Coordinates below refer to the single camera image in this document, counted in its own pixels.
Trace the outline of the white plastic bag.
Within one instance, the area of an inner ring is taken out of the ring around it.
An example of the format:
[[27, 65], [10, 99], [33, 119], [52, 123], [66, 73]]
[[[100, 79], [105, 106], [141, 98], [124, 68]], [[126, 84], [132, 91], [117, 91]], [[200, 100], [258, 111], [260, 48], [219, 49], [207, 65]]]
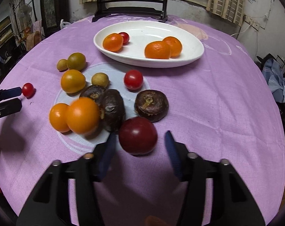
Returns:
[[70, 25], [70, 22], [64, 21], [63, 19], [60, 21], [60, 29], [64, 29], [66, 26]]

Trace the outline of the red cherry tomato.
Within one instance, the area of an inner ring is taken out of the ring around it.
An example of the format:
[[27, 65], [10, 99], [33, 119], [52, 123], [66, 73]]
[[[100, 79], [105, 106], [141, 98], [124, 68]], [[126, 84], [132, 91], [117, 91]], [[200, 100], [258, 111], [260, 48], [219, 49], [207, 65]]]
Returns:
[[138, 90], [143, 85], [143, 75], [138, 70], [129, 70], [124, 76], [124, 84], [130, 90]]
[[129, 35], [126, 32], [120, 32], [119, 35], [123, 38], [123, 45], [127, 45], [130, 39]]
[[30, 98], [34, 95], [35, 88], [31, 83], [25, 83], [25, 85], [23, 85], [23, 87], [21, 89], [21, 92], [22, 92], [24, 97]]

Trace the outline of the purple tablecloth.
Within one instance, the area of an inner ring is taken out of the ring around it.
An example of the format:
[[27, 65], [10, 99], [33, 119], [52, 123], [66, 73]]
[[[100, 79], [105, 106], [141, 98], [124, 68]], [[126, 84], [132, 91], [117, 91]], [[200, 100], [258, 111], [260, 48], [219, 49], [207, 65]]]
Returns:
[[75, 22], [0, 84], [0, 188], [17, 225], [266, 225], [285, 136], [262, 72], [195, 22]]

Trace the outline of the large orange mandarin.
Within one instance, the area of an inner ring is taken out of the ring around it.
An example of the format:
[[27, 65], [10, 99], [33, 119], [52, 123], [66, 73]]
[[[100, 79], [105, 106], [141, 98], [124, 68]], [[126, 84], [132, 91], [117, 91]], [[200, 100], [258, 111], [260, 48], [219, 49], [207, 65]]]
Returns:
[[170, 46], [163, 41], [154, 41], [145, 47], [145, 57], [150, 59], [170, 59]]
[[177, 58], [178, 56], [180, 56], [182, 52], [182, 44], [176, 37], [168, 36], [162, 41], [170, 46], [171, 58]]

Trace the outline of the green olive round fruit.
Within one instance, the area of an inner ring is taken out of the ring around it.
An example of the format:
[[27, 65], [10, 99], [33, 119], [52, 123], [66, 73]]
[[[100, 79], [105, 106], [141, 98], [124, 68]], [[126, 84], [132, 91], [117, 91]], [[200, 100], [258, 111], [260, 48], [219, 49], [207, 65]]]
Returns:
[[86, 57], [82, 53], [72, 53], [67, 59], [67, 68], [82, 71], [86, 67]]

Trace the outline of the dark wooden cabinet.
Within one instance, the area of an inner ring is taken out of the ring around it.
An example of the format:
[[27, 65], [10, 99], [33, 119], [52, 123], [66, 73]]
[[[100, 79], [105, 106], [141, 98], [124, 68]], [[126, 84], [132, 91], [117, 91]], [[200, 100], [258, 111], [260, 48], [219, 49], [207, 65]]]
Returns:
[[60, 22], [69, 21], [69, 0], [40, 0], [44, 36], [49, 37], [60, 30]]

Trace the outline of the small tan longan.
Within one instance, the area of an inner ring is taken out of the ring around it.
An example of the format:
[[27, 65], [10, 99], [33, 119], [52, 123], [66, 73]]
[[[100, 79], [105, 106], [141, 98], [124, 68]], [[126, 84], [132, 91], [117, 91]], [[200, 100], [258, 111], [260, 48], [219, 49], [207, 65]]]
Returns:
[[57, 63], [57, 69], [62, 72], [68, 69], [67, 67], [67, 60], [66, 59], [60, 59]]
[[103, 88], [109, 86], [109, 77], [105, 73], [95, 73], [91, 78], [92, 85], [98, 85]]

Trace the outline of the right beige curtain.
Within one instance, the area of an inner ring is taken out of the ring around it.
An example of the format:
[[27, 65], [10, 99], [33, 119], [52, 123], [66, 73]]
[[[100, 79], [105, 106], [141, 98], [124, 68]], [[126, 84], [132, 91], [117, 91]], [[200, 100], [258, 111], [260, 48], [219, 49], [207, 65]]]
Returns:
[[208, 0], [206, 10], [235, 25], [241, 26], [245, 0]]

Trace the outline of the dark brown water chestnut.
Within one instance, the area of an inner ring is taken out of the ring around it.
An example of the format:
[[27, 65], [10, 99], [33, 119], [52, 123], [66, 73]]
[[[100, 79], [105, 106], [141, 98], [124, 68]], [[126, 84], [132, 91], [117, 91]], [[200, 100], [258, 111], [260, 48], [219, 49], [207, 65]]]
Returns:
[[140, 117], [150, 122], [158, 122], [167, 115], [169, 103], [164, 93], [148, 89], [136, 96], [134, 109]]

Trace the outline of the orange kumquat fruit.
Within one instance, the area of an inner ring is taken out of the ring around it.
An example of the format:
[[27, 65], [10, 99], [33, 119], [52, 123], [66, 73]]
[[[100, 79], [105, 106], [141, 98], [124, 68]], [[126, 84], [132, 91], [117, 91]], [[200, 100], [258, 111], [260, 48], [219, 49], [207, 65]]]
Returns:
[[66, 133], [70, 131], [66, 123], [66, 111], [69, 105], [65, 103], [55, 104], [49, 112], [51, 126], [58, 132]]

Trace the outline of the blue clothes pile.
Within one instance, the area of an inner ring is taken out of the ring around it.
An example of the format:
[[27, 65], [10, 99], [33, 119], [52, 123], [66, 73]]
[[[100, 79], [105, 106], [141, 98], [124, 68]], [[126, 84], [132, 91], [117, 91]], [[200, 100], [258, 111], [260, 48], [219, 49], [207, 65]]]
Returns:
[[262, 74], [274, 100], [278, 103], [285, 103], [285, 78], [278, 62], [273, 58], [266, 60]]

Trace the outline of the dark red plum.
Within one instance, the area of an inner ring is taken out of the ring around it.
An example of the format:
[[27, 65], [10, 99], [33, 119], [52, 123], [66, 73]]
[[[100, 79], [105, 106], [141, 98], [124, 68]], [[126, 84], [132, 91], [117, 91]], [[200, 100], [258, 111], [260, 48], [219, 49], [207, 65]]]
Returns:
[[119, 142], [124, 151], [131, 155], [146, 155], [157, 144], [157, 130], [149, 120], [133, 117], [126, 120], [119, 130]]

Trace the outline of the dark wrinkled passion fruit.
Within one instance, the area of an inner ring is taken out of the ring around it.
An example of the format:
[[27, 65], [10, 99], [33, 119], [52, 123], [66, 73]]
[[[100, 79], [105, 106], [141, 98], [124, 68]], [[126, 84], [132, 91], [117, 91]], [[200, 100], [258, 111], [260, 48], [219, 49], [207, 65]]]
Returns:
[[102, 95], [100, 104], [103, 127], [110, 133], [119, 131], [126, 118], [123, 98], [116, 89], [108, 89]]

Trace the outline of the small orange mandarin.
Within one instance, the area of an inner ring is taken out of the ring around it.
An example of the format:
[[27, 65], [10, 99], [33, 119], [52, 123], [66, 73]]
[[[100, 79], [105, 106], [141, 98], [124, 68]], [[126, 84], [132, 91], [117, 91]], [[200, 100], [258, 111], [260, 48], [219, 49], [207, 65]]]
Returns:
[[111, 52], [118, 52], [122, 48], [123, 43], [124, 39], [122, 35], [112, 33], [104, 38], [103, 48]]

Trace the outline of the yellow orange round fruit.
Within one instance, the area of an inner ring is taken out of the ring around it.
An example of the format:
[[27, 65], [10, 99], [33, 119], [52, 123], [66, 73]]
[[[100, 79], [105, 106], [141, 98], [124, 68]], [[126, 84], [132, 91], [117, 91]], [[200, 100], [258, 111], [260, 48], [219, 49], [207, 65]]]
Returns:
[[68, 94], [77, 93], [86, 86], [86, 78], [80, 71], [71, 69], [62, 75], [60, 85]]

